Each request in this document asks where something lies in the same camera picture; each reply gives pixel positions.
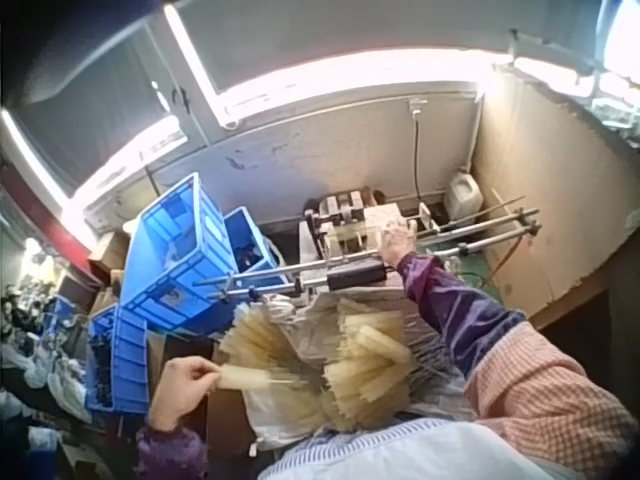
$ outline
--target person's hand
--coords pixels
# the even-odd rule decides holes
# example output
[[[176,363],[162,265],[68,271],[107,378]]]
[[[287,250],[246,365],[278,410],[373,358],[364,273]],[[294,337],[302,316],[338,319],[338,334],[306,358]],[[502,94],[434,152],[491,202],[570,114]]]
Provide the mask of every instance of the person's hand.
[[[408,253],[415,252],[415,250],[415,222],[411,222],[410,227],[407,227],[404,220],[389,222],[387,228],[382,232],[382,242],[380,244],[382,260],[393,268],[397,268],[400,260]]]
[[[169,360],[160,376],[151,409],[149,426],[168,432],[180,418],[193,411],[220,379],[220,367],[202,357]]]

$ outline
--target blue plastic crate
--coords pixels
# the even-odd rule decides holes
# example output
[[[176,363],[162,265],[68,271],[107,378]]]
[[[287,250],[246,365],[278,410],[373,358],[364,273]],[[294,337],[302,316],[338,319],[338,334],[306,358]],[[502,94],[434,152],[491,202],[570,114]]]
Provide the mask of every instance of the blue plastic crate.
[[[255,224],[245,207],[238,207],[224,217],[224,224],[231,240],[234,260],[241,273],[270,270],[278,267],[278,262],[267,246],[264,235]],[[282,285],[283,276],[248,280],[245,287],[268,287]]]
[[[98,399],[98,364],[88,346],[86,407],[94,411],[146,414],[149,408],[146,323],[112,305],[93,317],[88,341],[107,332],[111,332],[111,405]]]
[[[278,267],[278,262],[271,254],[264,236],[245,207],[239,207],[227,214],[224,223],[240,272],[248,273]],[[287,279],[283,276],[256,278],[248,280],[245,285],[240,285],[238,288],[282,285],[286,281]],[[228,303],[218,301],[185,322],[182,328],[195,335],[210,335],[213,332],[224,331],[233,322],[235,307],[239,303],[249,300],[247,296],[246,298],[235,297]]]
[[[43,314],[42,330],[50,335],[54,335],[60,330],[62,322],[72,320],[76,310],[75,305],[66,298],[55,295],[55,299],[56,303],[53,306],[53,310]]]
[[[165,330],[212,305],[211,287],[194,283],[236,271],[218,208],[194,173],[149,206],[129,247],[120,304]]]

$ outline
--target ceiling light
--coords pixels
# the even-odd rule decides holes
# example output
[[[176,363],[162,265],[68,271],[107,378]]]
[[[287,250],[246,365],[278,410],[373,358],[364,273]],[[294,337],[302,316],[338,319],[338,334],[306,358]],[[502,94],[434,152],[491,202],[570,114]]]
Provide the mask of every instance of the ceiling light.
[[[216,90],[209,79],[209,75],[198,56],[198,52],[196,52],[196,49],[191,42],[191,38],[189,38],[187,29],[182,23],[182,19],[180,18],[178,11],[173,5],[165,5],[164,14],[167,18],[167,22],[169,22],[171,32],[173,32],[173,36],[178,42],[178,46],[180,47],[182,54],[187,60],[191,73],[195,77],[196,82],[198,83],[209,108],[218,120],[218,123],[227,129],[237,128],[238,122],[229,115],[227,109],[220,100],[220,96],[216,93]]]

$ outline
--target metal rail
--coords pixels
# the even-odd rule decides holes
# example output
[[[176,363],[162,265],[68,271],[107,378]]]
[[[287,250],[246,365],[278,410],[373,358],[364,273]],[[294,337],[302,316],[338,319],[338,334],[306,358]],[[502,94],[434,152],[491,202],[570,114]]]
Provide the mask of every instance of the metal rail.
[[[491,245],[495,245],[497,243],[501,243],[501,242],[505,242],[507,240],[511,240],[514,238],[518,238],[521,237],[523,235],[526,235],[527,233],[529,233],[533,228],[536,227],[532,227],[532,226],[527,226],[527,227],[520,227],[517,228],[515,230],[512,230],[510,232],[506,232],[506,233],[502,233],[500,235],[495,235],[491,238],[487,238],[484,240],[479,240],[477,242],[473,242],[470,243],[464,247],[455,247],[455,248],[450,248],[448,250],[441,250],[439,252],[433,252],[433,256],[438,257],[438,258],[445,258],[445,257],[451,257],[453,255],[457,255],[459,254],[462,250],[464,250],[464,252],[466,254],[469,253],[474,253],[474,252],[478,252],[484,248],[490,247]],[[357,255],[364,255],[367,252],[362,252],[361,254],[357,254]],[[211,299],[221,299],[221,298],[230,298],[230,297],[247,297],[249,295],[265,295],[265,294],[269,294],[269,293],[283,293],[283,292],[290,292],[292,290],[295,290],[297,287],[302,288],[303,290],[306,288],[310,288],[310,287],[322,287],[325,286],[327,284],[327,278],[316,278],[313,280],[308,280],[303,282],[302,280],[299,280],[299,282],[293,283],[285,283],[282,285],[271,285],[268,287],[256,287],[256,288],[239,288],[236,290],[230,290],[228,292],[216,292],[216,293],[212,293],[211,295],[209,295],[209,298]]]
[[[522,212],[505,215],[504,217],[488,220],[486,222],[476,223],[475,225],[470,225],[468,227],[461,227],[456,230],[453,230],[452,232],[434,235],[433,237],[430,237],[427,240],[422,241],[421,245],[422,246],[436,245],[438,243],[454,240],[456,238],[465,237],[472,233],[482,232],[491,227],[496,227],[498,225],[503,225],[505,223],[513,222],[515,220],[518,220],[519,218],[530,217],[531,215],[535,215],[539,212],[540,212],[539,209],[532,208]],[[257,278],[274,277],[278,275],[288,275],[293,273],[304,272],[307,270],[317,270],[320,268],[337,267],[337,266],[345,265],[351,262],[365,260],[367,258],[376,256],[377,254],[378,254],[377,250],[366,250],[364,252],[352,253],[349,255],[342,255],[340,257],[330,258],[328,260],[316,260],[315,262],[300,263],[297,265],[287,265],[284,267],[272,268],[269,270],[260,270],[256,272],[239,273],[231,276],[211,278],[209,280],[202,280],[199,282],[195,282],[193,285],[195,287],[201,287],[204,285],[231,286],[235,282],[240,280],[244,281],[244,280],[257,279]]]

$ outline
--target white plastic jug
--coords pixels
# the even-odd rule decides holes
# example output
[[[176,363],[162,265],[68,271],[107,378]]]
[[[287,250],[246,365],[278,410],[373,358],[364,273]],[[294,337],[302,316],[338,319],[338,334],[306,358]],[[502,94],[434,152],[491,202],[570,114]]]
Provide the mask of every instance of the white plastic jug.
[[[444,195],[444,207],[449,214],[449,220],[458,220],[478,213],[482,199],[480,187],[473,177],[468,173],[456,173]],[[474,220],[464,222],[463,225],[472,223]]]

